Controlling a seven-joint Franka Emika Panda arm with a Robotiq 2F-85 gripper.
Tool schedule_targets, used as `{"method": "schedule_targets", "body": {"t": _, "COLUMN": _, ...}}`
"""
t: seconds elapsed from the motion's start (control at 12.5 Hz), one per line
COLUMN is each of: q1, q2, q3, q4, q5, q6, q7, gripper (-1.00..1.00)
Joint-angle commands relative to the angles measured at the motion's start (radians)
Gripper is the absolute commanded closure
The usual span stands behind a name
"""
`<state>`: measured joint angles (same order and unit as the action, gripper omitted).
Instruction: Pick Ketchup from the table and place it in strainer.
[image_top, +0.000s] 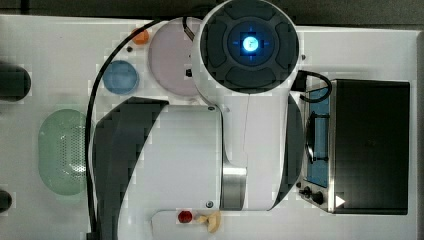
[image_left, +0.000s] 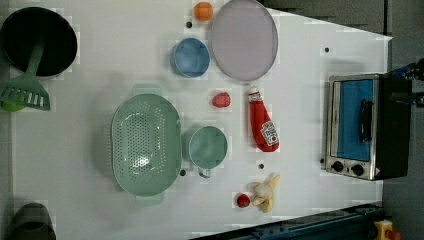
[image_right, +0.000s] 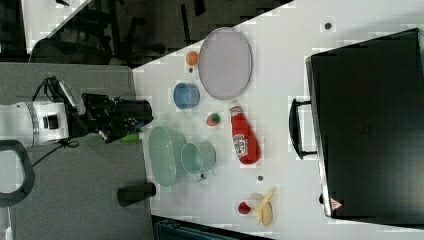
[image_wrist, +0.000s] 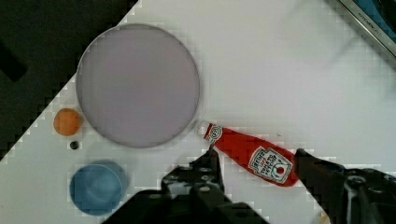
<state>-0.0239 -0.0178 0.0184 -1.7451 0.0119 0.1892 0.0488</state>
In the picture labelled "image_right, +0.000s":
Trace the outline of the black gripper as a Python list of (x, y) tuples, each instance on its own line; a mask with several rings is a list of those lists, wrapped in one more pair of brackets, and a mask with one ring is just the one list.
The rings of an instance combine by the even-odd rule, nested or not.
[(83, 94), (84, 120), (91, 133), (98, 133), (105, 143), (136, 133), (153, 120), (147, 100), (127, 100), (107, 95)]

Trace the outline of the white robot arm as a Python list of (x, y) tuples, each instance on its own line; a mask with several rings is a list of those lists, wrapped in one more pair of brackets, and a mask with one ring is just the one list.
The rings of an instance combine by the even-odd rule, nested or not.
[(12, 191), (1, 191), (1, 206), (23, 201), (35, 183), (35, 164), (29, 148), (59, 143), (69, 146), (74, 138), (98, 134), (108, 144), (137, 132), (153, 120), (146, 100), (109, 98), (84, 94), (80, 105), (69, 102), (31, 101), (1, 107), (1, 166), (18, 165), (9, 176), (2, 176)]

